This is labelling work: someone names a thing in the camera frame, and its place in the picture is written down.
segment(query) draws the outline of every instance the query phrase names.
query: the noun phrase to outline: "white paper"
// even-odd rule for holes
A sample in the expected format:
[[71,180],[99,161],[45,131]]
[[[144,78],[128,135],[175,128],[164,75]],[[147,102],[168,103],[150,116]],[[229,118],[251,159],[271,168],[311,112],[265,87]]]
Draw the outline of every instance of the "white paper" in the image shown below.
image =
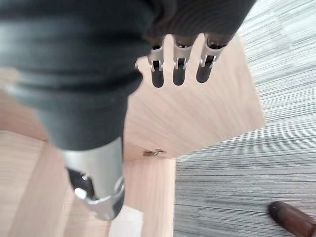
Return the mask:
[[140,237],[143,228],[143,213],[123,206],[110,227],[109,237]]

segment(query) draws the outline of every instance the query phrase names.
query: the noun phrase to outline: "robotic hand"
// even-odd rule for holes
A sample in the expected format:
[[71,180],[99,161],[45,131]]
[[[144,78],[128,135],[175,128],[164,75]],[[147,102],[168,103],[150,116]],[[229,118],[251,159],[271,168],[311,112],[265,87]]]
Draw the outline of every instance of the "robotic hand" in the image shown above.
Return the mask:
[[36,110],[61,150],[76,196],[113,220],[124,201],[123,129],[128,96],[148,55],[163,86],[163,39],[174,37],[173,82],[181,85],[192,45],[204,33],[198,82],[255,0],[11,0],[0,3],[0,65],[15,67],[9,89]]

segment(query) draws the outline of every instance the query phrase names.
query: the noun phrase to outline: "black rubber sleeve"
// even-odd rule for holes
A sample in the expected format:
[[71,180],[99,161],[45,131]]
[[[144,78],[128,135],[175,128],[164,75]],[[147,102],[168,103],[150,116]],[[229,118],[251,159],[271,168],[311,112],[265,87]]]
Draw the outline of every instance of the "black rubber sleeve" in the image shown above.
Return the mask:
[[0,65],[18,69],[10,89],[35,108],[53,144],[88,150],[123,136],[136,59],[154,19],[140,0],[12,0],[0,3]]

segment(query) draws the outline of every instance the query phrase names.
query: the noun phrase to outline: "striped carpet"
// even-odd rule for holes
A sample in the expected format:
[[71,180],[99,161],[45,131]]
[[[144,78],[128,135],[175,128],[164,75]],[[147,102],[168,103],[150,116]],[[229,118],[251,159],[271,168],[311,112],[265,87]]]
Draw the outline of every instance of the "striped carpet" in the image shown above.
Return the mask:
[[316,217],[316,1],[260,0],[239,34],[268,126],[177,159],[176,237],[292,236],[273,200]]

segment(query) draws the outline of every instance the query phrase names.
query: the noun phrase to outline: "brown leather shoe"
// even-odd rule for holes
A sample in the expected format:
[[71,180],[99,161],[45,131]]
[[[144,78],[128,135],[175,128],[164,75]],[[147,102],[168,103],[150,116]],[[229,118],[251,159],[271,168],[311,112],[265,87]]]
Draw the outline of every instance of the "brown leather shoe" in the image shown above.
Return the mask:
[[299,209],[275,201],[269,204],[268,212],[275,222],[297,237],[316,237],[315,221]]

